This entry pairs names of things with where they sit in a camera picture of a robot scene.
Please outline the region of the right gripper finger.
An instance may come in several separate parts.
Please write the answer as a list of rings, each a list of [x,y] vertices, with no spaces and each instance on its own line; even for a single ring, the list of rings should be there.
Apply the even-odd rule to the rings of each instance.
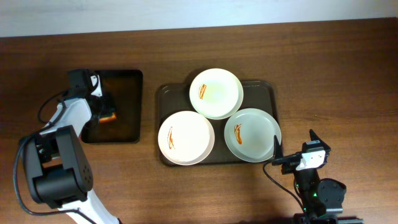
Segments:
[[[326,153],[329,153],[331,151],[331,147],[328,144],[326,144],[323,140],[321,140],[321,138],[318,137],[318,135],[314,132],[313,129],[309,130],[309,134],[310,134],[310,139],[312,141],[319,141],[320,142],[321,146],[324,148]]]
[[[273,155],[274,159],[281,159],[283,158],[283,150],[282,150],[282,146],[277,138],[276,135],[274,135],[274,155]]]

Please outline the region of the orange green sponge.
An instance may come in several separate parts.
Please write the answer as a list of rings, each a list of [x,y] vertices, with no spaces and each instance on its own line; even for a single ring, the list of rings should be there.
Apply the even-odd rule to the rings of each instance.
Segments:
[[[117,119],[116,113],[106,114],[99,118],[99,123],[108,123]]]

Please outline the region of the white plate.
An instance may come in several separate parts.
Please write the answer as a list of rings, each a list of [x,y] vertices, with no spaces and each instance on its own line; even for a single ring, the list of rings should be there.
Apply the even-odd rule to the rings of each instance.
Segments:
[[[193,108],[209,119],[225,119],[243,103],[243,86],[230,71],[211,68],[199,73],[191,82],[189,99]]]
[[[208,157],[215,145],[215,131],[201,114],[179,111],[160,125],[157,141],[167,160],[180,166],[191,166]]]
[[[226,122],[224,141],[228,149],[246,162],[264,162],[274,155],[274,141],[282,142],[278,122],[269,113],[246,108],[237,111]]]

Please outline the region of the white plate back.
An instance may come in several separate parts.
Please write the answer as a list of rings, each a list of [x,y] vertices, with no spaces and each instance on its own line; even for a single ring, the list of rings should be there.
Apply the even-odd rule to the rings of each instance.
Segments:
[[[193,108],[209,119],[225,119],[243,103],[243,86],[230,71],[211,68],[199,73],[191,82],[189,99]]]

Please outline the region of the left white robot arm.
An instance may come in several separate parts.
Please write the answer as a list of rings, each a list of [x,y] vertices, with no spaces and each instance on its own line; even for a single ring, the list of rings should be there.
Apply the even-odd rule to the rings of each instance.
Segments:
[[[103,101],[105,94],[96,72],[71,70],[68,78],[70,88],[55,95],[55,114],[42,129],[19,141],[12,170],[17,201],[33,216],[67,214],[76,223],[120,223],[96,195],[91,167],[79,141],[87,123],[112,116],[114,108]],[[46,204],[50,211],[34,212],[21,199],[19,163],[33,201]]]

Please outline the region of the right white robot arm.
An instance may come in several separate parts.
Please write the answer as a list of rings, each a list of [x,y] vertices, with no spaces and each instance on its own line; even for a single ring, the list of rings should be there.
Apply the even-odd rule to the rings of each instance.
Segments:
[[[302,150],[288,156],[283,155],[280,141],[274,137],[274,155],[269,163],[281,166],[284,175],[294,175],[295,192],[272,182],[293,196],[302,209],[291,223],[364,223],[357,217],[338,217],[343,213],[346,186],[335,179],[319,177],[318,169],[326,165],[331,147],[313,130],[309,134],[310,140],[302,144]]]

